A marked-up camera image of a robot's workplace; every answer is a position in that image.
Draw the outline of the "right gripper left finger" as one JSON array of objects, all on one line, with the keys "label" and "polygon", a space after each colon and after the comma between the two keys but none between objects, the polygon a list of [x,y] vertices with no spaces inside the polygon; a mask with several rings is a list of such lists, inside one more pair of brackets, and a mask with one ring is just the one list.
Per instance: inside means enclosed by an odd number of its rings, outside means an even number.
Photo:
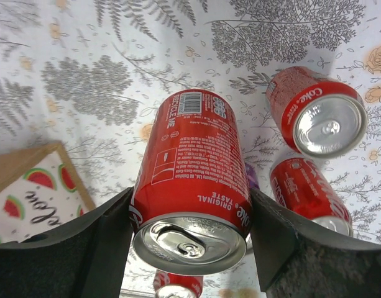
[{"label": "right gripper left finger", "polygon": [[21,243],[0,244],[0,297],[119,297],[132,192]]}]

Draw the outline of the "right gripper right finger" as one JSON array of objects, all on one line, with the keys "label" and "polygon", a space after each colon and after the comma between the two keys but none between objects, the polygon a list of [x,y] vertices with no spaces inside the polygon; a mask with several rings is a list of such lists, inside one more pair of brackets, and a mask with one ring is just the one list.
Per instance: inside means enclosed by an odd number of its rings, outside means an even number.
[{"label": "right gripper right finger", "polygon": [[267,297],[381,297],[381,245],[341,235],[252,188],[251,230]]}]

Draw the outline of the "watermelon canvas tote bag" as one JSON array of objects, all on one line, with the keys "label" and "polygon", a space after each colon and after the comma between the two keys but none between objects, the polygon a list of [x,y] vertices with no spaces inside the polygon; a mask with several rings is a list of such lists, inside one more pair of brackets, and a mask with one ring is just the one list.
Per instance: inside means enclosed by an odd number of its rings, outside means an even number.
[{"label": "watermelon canvas tote bag", "polygon": [[62,143],[0,155],[0,244],[23,242],[95,207]]}]

